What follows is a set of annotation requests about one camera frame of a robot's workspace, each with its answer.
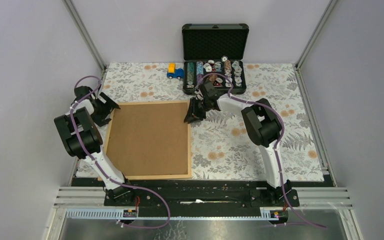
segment orange flower print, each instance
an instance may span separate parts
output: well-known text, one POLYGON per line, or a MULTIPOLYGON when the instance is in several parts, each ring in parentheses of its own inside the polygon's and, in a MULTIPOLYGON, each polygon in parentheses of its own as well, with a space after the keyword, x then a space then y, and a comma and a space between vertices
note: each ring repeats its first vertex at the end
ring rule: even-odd
POLYGON ((239 129, 236 128, 236 127, 233 128, 233 129, 232 129, 232 135, 235 136, 235 137, 241 135, 241 130, 239 130, 239 129))
POLYGON ((217 159, 217 155, 215 152, 211 151, 210 153, 208 153, 208 159, 210 160, 216 160, 217 159))
POLYGON ((317 158, 317 152, 314 150, 310 150, 310 151, 308 151, 308 156, 312 159, 315 159, 315 158, 317 158))
POLYGON ((281 112, 280 112, 280 115, 281 115, 282 117, 287 117, 287 116, 289 116, 288 112, 285 111, 285 110, 281 111, 281 112))

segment floral tablecloth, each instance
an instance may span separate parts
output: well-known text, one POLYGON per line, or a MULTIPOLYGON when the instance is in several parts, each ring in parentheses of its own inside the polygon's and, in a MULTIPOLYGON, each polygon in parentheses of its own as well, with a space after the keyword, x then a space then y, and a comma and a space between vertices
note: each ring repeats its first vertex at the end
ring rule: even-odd
MULTIPOLYGON (((115 102, 188 100, 182 83, 168 79, 168 63, 111 63, 103 92, 115 102)), ((247 90, 238 97, 266 98, 283 117, 285 135, 280 143, 286 175, 291 181, 323 181, 310 122, 304 110, 292 64, 244 64, 247 90)), ((107 127, 99 131, 105 139, 107 127)), ((241 117, 209 111, 206 120, 191 125, 192 178, 215 180, 265 180, 258 148, 247 135, 241 117)), ((98 174, 84 161, 77 177, 98 174)))

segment metal corner post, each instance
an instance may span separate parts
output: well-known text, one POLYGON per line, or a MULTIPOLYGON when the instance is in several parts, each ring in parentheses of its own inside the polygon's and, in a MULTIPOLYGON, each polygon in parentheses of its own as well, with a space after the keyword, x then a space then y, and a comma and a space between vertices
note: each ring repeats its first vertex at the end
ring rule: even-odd
POLYGON ((89 49, 90 53, 92 54, 93 58, 96 61, 96 64, 98 64, 99 68, 102 71, 105 71, 106 64, 104 60, 102 59, 97 47, 95 46, 94 42, 92 41, 91 36, 88 33, 88 30, 85 27, 85 24, 83 23, 82 19, 80 18, 79 13, 77 12, 76 7, 74 6, 74 3, 72 0, 62 0, 65 7, 67 8, 68 13, 70 13, 74 24, 76 25, 78 31, 80 32, 81 37, 83 38, 84 42, 87 45, 87 48, 89 49))
POLYGON ((312 33, 307 45, 304 48, 304 51, 302 52, 301 56, 298 59, 298 62, 296 62, 296 68, 300 69, 303 65, 304 61, 306 60, 306 57, 308 56, 311 48, 313 47, 317 37, 319 36, 320 32, 322 31, 323 27, 325 26, 326 21, 328 20, 329 16, 331 15, 332 11, 334 10, 336 4, 339 0, 330 0, 329 4, 327 5, 326 9, 324 10, 323 15, 320 18, 320 21, 318 21, 317 26, 315 27, 314 32, 312 33))

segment cork board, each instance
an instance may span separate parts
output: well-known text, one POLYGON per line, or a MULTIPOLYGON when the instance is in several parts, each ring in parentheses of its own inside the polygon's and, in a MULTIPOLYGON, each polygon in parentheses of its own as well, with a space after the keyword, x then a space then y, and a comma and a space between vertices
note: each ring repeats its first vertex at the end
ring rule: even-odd
POLYGON ((187 101, 126 102, 111 114, 104 151, 130 180, 191 178, 187 101))

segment case lid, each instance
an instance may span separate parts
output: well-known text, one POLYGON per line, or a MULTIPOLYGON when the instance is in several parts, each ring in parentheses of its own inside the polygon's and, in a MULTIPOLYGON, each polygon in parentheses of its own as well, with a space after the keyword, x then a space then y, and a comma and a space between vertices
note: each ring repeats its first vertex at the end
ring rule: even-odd
POLYGON ((240 24, 185 24, 183 58, 192 60, 216 60, 222 56, 241 60, 247 43, 248 25, 240 24))

